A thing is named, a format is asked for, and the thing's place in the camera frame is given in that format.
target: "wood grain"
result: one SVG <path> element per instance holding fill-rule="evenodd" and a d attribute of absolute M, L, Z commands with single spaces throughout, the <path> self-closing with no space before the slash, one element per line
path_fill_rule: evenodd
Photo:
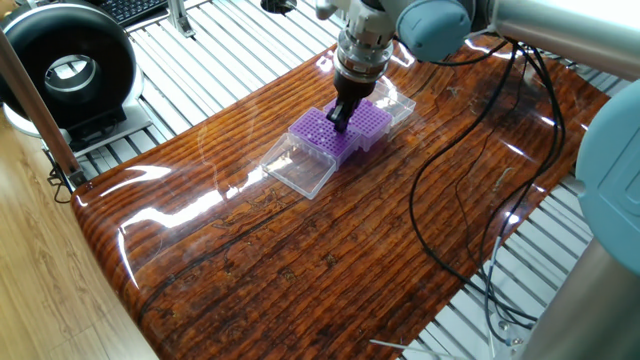
<path fill-rule="evenodd" d="M 495 44 L 481 40 L 476 46 Z M 455 61 L 478 56 L 464 49 Z M 423 162 L 473 122 L 508 53 L 437 68 L 396 51 L 386 77 L 416 102 L 388 142 L 357 152 L 313 201 L 266 176 L 261 157 L 310 107 L 335 95 L 332 51 L 171 141 L 92 180 L 72 201 L 112 288 L 163 359 L 389 358 L 369 343 L 414 338 L 461 284 L 422 251 L 407 205 Z M 563 156 L 516 215 L 521 219 L 575 161 L 607 97 L 549 63 L 567 118 Z M 518 61 L 522 69 L 522 59 Z M 531 74 L 518 108 L 514 71 L 491 115 L 432 164 L 415 203 L 425 238 L 463 274 L 491 211 L 531 176 L 553 129 Z M 491 246 L 486 244 L 485 254 Z"/>
<path fill-rule="evenodd" d="M 0 359 L 93 359 L 82 351 L 98 344 L 107 354 L 151 352 L 128 317 L 118 318 L 118 331 L 126 332 L 106 336 L 103 327 L 115 321 L 109 317 L 124 310 L 71 209 L 53 201 L 50 170 L 40 141 L 0 114 Z"/>
<path fill-rule="evenodd" d="M 51 360 L 109 360 L 93 327 L 51 350 Z"/>

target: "black keyboard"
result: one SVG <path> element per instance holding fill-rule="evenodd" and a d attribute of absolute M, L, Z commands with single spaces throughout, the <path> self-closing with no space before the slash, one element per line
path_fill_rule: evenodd
<path fill-rule="evenodd" d="M 122 27 L 166 13 L 167 0 L 106 0 L 98 4 Z"/>

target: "metal post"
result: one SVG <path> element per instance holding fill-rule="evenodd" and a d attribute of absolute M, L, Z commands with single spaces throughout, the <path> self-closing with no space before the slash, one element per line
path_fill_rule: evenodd
<path fill-rule="evenodd" d="M 192 37 L 196 34 L 189 23 L 184 0 L 169 0 L 169 22 L 185 37 Z"/>
<path fill-rule="evenodd" d="M 77 187 L 87 180 L 78 160 L 60 133 L 58 125 L 45 105 L 40 93 L 31 81 L 18 55 L 13 50 L 9 39 L 0 30 L 0 75 L 5 79 L 9 88 L 16 96 L 20 105 L 27 112 L 38 129 L 42 140 L 47 144 L 53 158 L 60 165 L 65 175 Z"/>
<path fill-rule="evenodd" d="M 518 359 L 640 359 L 640 277 L 593 239 Z"/>

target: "purple pipette tip rack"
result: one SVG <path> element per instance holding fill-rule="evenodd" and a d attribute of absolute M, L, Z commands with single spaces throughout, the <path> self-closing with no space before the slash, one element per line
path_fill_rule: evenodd
<path fill-rule="evenodd" d="M 325 111 L 330 110 L 334 103 L 327 105 Z M 340 166 L 359 147 L 369 151 L 389 131 L 391 119 L 391 114 L 362 100 L 344 134 L 335 131 L 334 124 L 326 119 L 326 114 L 316 108 L 302 115 L 289 127 L 289 132 L 333 157 L 337 166 Z"/>

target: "black cable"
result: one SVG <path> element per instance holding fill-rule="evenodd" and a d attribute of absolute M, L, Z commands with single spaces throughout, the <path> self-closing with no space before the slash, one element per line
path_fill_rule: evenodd
<path fill-rule="evenodd" d="M 440 65 L 440 66 L 464 66 L 464 65 L 472 65 L 472 64 L 477 64 L 482 60 L 486 60 L 488 58 L 490 58 L 493 54 L 497 53 L 498 51 L 500 51 L 500 49 L 502 49 L 503 47 L 507 46 L 509 42 L 508 41 L 503 41 L 501 42 L 498 46 L 496 46 L 495 48 L 491 49 L 491 51 L 489 51 L 488 53 L 479 56 L 475 59 L 471 59 L 471 60 L 466 60 L 466 61 L 460 61 L 460 62 L 446 62 L 446 61 L 430 61 L 432 64 L 435 65 Z"/>
<path fill-rule="evenodd" d="M 529 189 L 531 188 L 531 186 L 533 185 L 535 180 L 540 175 L 542 175 L 544 172 L 546 172 L 560 157 L 560 155 L 562 153 L 562 149 L 564 147 L 565 136 L 566 136 L 566 128 L 565 128 L 564 118 L 562 116 L 562 112 L 560 110 L 560 106 L 558 105 L 557 97 L 555 96 L 555 91 L 553 90 L 553 83 L 551 81 L 551 76 L 549 75 L 549 72 L 548 72 L 548 70 L 546 68 L 546 65 L 544 64 L 544 60 L 540 56 L 540 53 L 537 51 L 537 49 L 535 49 L 535 48 L 532 49 L 536 59 L 540 62 L 540 67 L 538 67 L 536 65 L 536 63 L 533 61 L 533 59 L 531 59 L 531 57 L 527 54 L 527 52 L 524 49 L 522 49 L 522 47 L 520 47 L 515 42 L 513 43 L 513 45 L 514 45 L 515 48 L 518 48 L 520 51 L 522 51 L 523 56 L 525 56 L 527 61 L 534 67 L 534 69 L 536 69 L 536 73 L 541 78 L 541 80 L 543 81 L 545 87 L 547 88 L 547 91 L 549 93 L 549 97 L 551 99 L 552 110 L 553 110 L 553 113 L 554 113 L 554 139 L 553 139 L 553 143 L 552 143 L 551 149 L 549 150 L 549 153 L 548 153 L 547 157 L 540 164 L 540 167 L 538 168 L 536 173 L 529 180 L 527 180 L 525 183 L 523 183 L 520 187 L 518 187 L 516 190 L 514 190 L 511 194 L 509 194 L 509 196 L 507 196 L 507 198 L 492 213 L 492 215 L 491 215 L 491 217 L 490 217 L 490 219 L 489 219 L 489 221 L 487 223 L 487 226 L 485 227 L 485 231 L 483 233 L 483 237 L 482 237 L 482 240 L 481 240 L 481 247 L 480 247 L 480 251 L 479 251 L 480 261 L 482 259 L 482 249 L 484 247 L 484 241 L 486 239 L 486 235 L 488 233 L 488 229 L 491 226 L 491 223 L 493 222 L 493 219 L 497 215 L 499 209 L 501 209 L 502 206 L 509 199 L 511 199 L 515 194 L 517 194 L 519 191 L 523 190 L 521 195 L 520 195 L 520 197 L 518 198 L 518 200 L 516 201 L 514 206 L 511 208 L 511 211 L 507 213 L 507 217 L 506 217 L 505 221 L 503 222 L 503 224 L 502 224 L 502 226 L 500 228 L 500 231 L 498 232 L 498 239 L 496 241 L 501 242 L 503 240 L 502 234 L 504 233 L 504 231 L 505 231 L 505 229 L 507 227 L 507 224 L 509 223 L 510 217 L 518 209 L 518 207 L 520 206 L 520 204 L 522 203 L 522 201 L 526 197 Z M 558 127 L 560 127 L 561 135 L 560 135 L 560 142 L 557 144 L 558 149 L 556 150 L 556 142 L 558 141 Z M 491 266 L 489 267 L 489 272 L 487 274 L 487 278 L 486 278 L 486 282 L 485 282 L 485 284 L 486 284 L 486 287 L 485 287 L 485 300 L 484 300 L 485 317 L 486 317 L 487 324 L 489 326 L 489 330 L 491 331 L 491 333 L 498 340 L 503 341 L 504 339 L 502 339 L 501 337 L 497 336 L 495 330 L 493 329 L 491 321 L 489 319 L 489 297 L 487 296 L 487 292 L 491 289 L 491 277 L 493 275 L 494 263 L 495 262 L 492 262 Z M 513 316 L 511 316 L 511 314 L 509 314 L 509 312 L 507 312 L 507 314 L 512 319 L 516 320 Z"/>
<path fill-rule="evenodd" d="M 64 185 L 64 182 L 60 178 L 60 174 L 56 171 L 56 168 L 51 169 L 51 171 L 49 172 L 48 181 L 49 181 L 49 184 L 51 184 L 52 187 L 57 186 L 56 194 L 53 196 L 53 200 L 55 202 L 57 202 L 58 204 L 68 204 L 68 203 L 71 202 L 71 200 L 64 201 L 64 200 L 59 200 L 58 199 L 58 195 L 60 195 L 60 189 Z"/>
<path fill-rule="evenodd" d="M 417 173 L 417 175 L 415 177 L 415 180 L 413 182 L 413 185 L 411 187 L 411 192 L 409 194 L 409 216 L 411 218 L 411 225 L 412 225 L 413 230 L 416 233 L 416 236 L 418 237 L 418 240 L 420 241 L 425 253 L 427 253 L 427 255 L 429 255 L 431 258 L 433 258 L 445 270 L 447 270 L 448 272 L 453 274 L 455 277 L 460 279 L 462 282 L 464 282 L 465 284 L 469 285 L 470 287 L 472 287 L 474 290 L 478 291 L 481 294 L 485 294 L 485 291 L 482 288 L 480 288 L 478 285 L 476 285 L 474 282 L 472 282 L 469 278 L 467 278 L 467 277 L 463 276 L 462 274 L 460 274 L 459 272 L 457 272 L 449 264 L 447 264 L 444 261 L 442 261 L 442 259 L 440 259 L 438 257 L 438 255 L 436 255 L 434 250 L 431 249 L 427 245 L 426 241 L 422 237 L 422 234 L 420 233 L 420 230 L 418 229 L 418 224 L 417 224 L 417 220 L 415 218 L 415 212 L 414 212 L 414 208 L 413 208 L 413 203 L 414 203 L 414 198 L 415 198 L 415 193 L 416 193 L 416 188 L 418 186 L 418 182 L 420 181 L 420 178 L 422 177 L 422 174 L 427 169 L 427 167 L 429 167 L 429 165 L 431 165 L 436 159 L 441 157 L 443 154 L 445 154 L 447 151 L 449 151 L 452 147 L 454 147 L 460 141 L 462 141 L 462 139 L 464 139 L 469 133 L 471 133 L 478 126 L 478 124 L 480 124 L 480 122 L 482 122 L 482 120 L 484 120 L 484 118 L 487 116 L 489 111 L 493 108 L 493 105 L 495 104 L 496 100 L 498 99 L 498 96 L 502 92 L 502 89 L 504 88 L 504 85 L 507 82 L 509 74 L 511 73 L 511 69 L 513 68 L 513 64 L 514 64 L 515 59 L 516 59 L 516 52 L 517 51 L 518 51 L 518 49 L 514 47 L 512 52 L 511 52 L 511 59 L 509 60 L 509 63 L 507 64 L 507 66 L 505 68 L 504 74 L 502 75 L 502 78 L 500 79 L 500 82 L 498 83 L 498 86 L 497 86 L 496 90 L 494 91 L 493 95 L 489 99 L 489 102 L 487 103 L 487 105 L 483 109 L 482 113 L 476 118 L 476 120 L 465 131 L 463 131 L 460 135 L 458 135 L 458 137 L 456 137 L 456 139 L 454 139 L 452 142 L 447 144 L 444 148 L 442 148 L 440 151 L 438 151 L 435 155 L 433 155 L 432 157 L 427 159 L 427 161 L 418 170 L 418 173 Z M 495 302 L 499 302 L 500 301 L 494 295 L 490 294 L 489 297 L 491 298 L 491 300 L 493 300 Z M 527 314 L 524 314 L 523 312 L 521 312 L 521 311 L 519 311 L 517 309 L 514 309 L 512 307 L 509 307 L 508 305 L 504 305 L 504 308 L 509 310 L 509 311 L 511 311 L 511 312 L 513 312 L 516 315 L 519 315 L 519 316 L 522 316 L 522 317 L 527 317 L 528 316 Z"/>
<path fill-rule="evenodd" d="M 464 180 L 467 176 L 469 176 L 469 174 L 471 173 L 471 171 L 473 170 L 473 168 L 478 164 L 478 161 L 480 161 L 480 158 L 482 158 L 482 155 L 484 155 L 485 150 L 487 149 L 487 144 L 489 143 L 489 138 L 491 138 L 491 136 L 493 135 L 493 133 L 496 132 L 496 130 L 498 129 L 498 127 L 500 126 L 500 123 L 502 122 L 503 119 L 508 118 L 512 112 L 515 111 L 515 109 L 518 107 L 518 104 L 520 104 L 520 95 L 522 93 L 522 83 L 524 82 L 524 76 L 525 73 L 527 72 L 527 63 L 525 62 L 524 64 L 524 68 L 522 69 L 522 76 L 520 77 L 520 81 L 518 83 L 518 92 L 516 95 L 516 102 L 515 104 L 513 104 L 513 107 L 511 107 L 511 109 L 509 109 L 509 111 L 507 111 L 503 116 L 500 117 L 500 120 L 498 120 L 496 122 L 496 124 L 493 126 L 493 128 L 491 129 L 491 132 L 489 132 L 489 134 L 484 138 L 484 143 L 482 144 L 482 148 L 480 149 L 480 153 L 478 153 L 478 156 L 476 156 L 475 160 L 473 160 L 473 162 L 471 163 L 471 166 L 469 166 L 469 168 L 467 169 L 467 171 L 458 179 L 458 181 L 456 182 L 456 186 L 455 186 L 455 196 L 456 196 L 456 200 L 458 202 L 458 207 L 460 208 L 460 211 L 462 212 L 462 219 L 464 221 L 465 224 L 465 229 L 466 229 L 466 247 L 467 247 L 467 253 L 469 254 L 469 258 L 471 258 L 471 261 L 473 261 L 476 266 L 480 269 L 480 271 L 482 272 L 482 274 L 484 275 L 484 269 L 482 268 L 482 265 L 479 261 L 476 261 L 476 259 L 474 258 L 473 254 L 471 253 L 471 233 L 470 233 L 470 229 L 469 229 L 469 221 L 467 219 L 467 212 L 464 211 L 464 205 L 462 204 L 462 199 L 460 198 L 460 183 L 462 183 L 462 180 Z"/>
<path fill-rule="evenodd" d="M 500 125 L 500 123 L 502 122 L 503 119 L 508 118 L 511 113 L 513 113 L 515 111 L 515 109 L 518 107 L 518 104 L 520 104 L 520 99 L 521 99 L 521 93 L 522 93 L 522 84 L 524 82 L 524 77 L 527 71 L 527 62 L 524 63 L 524 67 L 522 69 L 522 75 L 520 77 L 520 81 L 518 83 L 518 91 L 517 91 L 517 95 L 516 95 L 516 101 L 513 105 L 513 107 L 511 107 L 511 109 L 509 109 L 509 111 L 507 111 L 503 116 L 500 117 L 500 120 L 498 120 L 495 124 L 495 126 L 493 127 L 493 129 L 491 130 L 491 132 L 489 132 L 489 134 L 485 137 L 484 139 L 484 143 L 482 144 L 482 148 L 480 150 L 480 153 L 478 154 L 478 156 L 475 158 L 475 160 L 471 163 L 471 166 L 469 166 L 469 168 L 467 169 L 467 171 L 458 179 L 458 181 L 456 182 L 455 185 L 455 196 L 456 196 L 456 200 L 458 202 L 458 206 L 460 207 L 460 211 L 462 212 L 462 218 L 463 221 L 465 223 L 465 231 L 466 231 L 466 248 L 467 248 L 467 253 L 469 254 L 469 258 L 471 259 L 471 261 L 473 261 L 475 263 L 475 265 L 478 267 L 478 269 L 480 269 L 480 278 L 485 281 L 486 283 L 486 274 L 484 272 L 484 268 L 482 267 L 482 264 L 480 262 L 476 262 L 475 257 L 473 256 L 473 254 L 471 253 L 471 233 L 470 233 L 470 229 L 469 229 L 469 221 L 467 219 L 467 213 L 466 211 L 464 211 L 464 206 L 462 204 L 462 199 L 460 198 L 460 193 L 459 193 L 459 186 L 460 183 L 462 182 L 462 180 L 464 180 L 470 173 L 471 170 L 473 170 L 473 168 L 476 166 L 476 164 L 478 163 L 478 161 L 480 160 L 480 158 L 482 158 L 482 155 L 484 154 L 486 148 L 487 148 L 487 144 L 489 142 L 489 138 L 491 138 L 491 136 L 493 135 L 493 133 L 498 129 L 498 126 Z M 490 285 L 489 286 L 489 294 L 494 294 L 493 291 L 493 287 Z M 517 320 L 509 320 L 505 317 L 502 316 L 502 314 L 500 313 L 500 309 L 502 308 L 502 303 L 496 303 L 496 312 L 498 314 L 498 316 L 500 316 L 500 318 L 502 318 L 504 321 L 507 321 L 511 324 L 516 324 L 516 325 L 520 325 L 523 326 L 525 328 L 531 328 L 530 325 L 525 325 L 522 324 L 521 322 L 517 321 Z M 513 318 L 513 316 L 511 316 L 511 314 L 505 310 L 505 312 L 511 317 Z"/>

